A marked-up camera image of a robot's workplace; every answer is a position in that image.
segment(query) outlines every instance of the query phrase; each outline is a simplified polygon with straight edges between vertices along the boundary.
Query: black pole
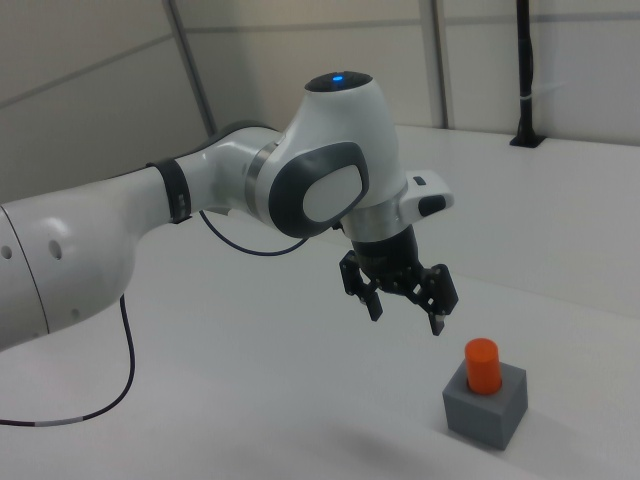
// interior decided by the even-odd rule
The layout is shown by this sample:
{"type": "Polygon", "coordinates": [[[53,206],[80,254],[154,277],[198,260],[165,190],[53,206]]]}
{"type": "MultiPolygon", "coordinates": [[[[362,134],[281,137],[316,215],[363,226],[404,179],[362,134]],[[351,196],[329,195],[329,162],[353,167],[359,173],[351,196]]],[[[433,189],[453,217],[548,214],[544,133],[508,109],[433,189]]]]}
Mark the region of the black pole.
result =
{"type": "Polygon", "coordinates": [[[520,66],[520,123],[511,140],[516,147],[536,148],[545,137],[533,131],[531,84],[533,83],[533,47],[529,30],[529,0],[517,0],[518,61],[520,66]]]}

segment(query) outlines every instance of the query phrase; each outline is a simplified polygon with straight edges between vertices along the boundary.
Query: orange cylinder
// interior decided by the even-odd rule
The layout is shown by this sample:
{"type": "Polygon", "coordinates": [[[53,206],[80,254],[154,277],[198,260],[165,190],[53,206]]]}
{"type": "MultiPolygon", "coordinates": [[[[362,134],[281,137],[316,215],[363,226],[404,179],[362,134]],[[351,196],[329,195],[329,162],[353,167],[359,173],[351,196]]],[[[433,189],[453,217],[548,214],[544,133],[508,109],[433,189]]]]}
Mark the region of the orange cylinder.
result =
{"type": "Polygon", "coordinates": [[[498,346],[488,338],[476,338],[464,347],[467,381],[471,391],[491,395],[500,390],[502,374],[498,346]]]}

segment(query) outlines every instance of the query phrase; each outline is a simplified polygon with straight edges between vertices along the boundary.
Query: white wall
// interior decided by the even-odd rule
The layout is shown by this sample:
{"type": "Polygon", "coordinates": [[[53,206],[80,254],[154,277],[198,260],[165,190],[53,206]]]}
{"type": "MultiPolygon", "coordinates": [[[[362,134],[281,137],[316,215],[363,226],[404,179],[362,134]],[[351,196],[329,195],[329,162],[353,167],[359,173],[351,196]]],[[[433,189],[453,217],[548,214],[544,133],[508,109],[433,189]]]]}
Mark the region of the white wall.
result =
{"type": "Polygon", "coordinates": [[[340,70],[375,77],[396,123],[441,123],[437,72],[427,71],[430,52],[425,54],[425,45],[429,50],[435,43],[433,31],[423,31],[430,25],[418,0],[177,5],[218,126],[254,119],[284,128],[305,83],[340,70]]]}
{"type": "Polygon", "coordinates": [[[0,3],[0,202],[205,137],[160,0],[0,3]]]}
{"type": "MultiPolygon", "coordinates": [[[[444,4],[452,128],[515,133],[515,0],[444,4]]],[[[534,127],[564,139],[640,145],[640,4],[532,0],[534,127]]]]}

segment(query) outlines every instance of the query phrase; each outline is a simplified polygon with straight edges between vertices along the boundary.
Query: gray cube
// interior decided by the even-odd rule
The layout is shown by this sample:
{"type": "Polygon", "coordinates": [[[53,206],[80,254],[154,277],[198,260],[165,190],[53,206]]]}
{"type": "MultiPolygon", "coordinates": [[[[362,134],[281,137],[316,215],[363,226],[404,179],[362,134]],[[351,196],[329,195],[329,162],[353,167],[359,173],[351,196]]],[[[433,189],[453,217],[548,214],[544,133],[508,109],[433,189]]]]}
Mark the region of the gray cube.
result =
{"type": "Polygon", "coordinates": [[[527,373],[502,362],[500,370],[500,390],[479,395],[469,389],[463,361],[442,396],[450,430],[504,450],[527,411],[527,373]]]}

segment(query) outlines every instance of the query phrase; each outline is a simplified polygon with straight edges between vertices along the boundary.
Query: black band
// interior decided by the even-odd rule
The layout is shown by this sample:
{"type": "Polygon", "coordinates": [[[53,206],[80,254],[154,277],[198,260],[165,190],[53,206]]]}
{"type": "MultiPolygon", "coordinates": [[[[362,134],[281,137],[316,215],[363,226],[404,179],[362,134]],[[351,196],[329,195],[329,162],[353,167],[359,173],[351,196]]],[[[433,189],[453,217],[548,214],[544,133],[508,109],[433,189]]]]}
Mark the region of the black band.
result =
{"type": "Polygon", "coordinates": [[[180,223],[190,218],[191,195],[184,172],[174,159],[147,163],[147,167],[156,167],[162,175],[169,200],[171,222],[180,223]]]}

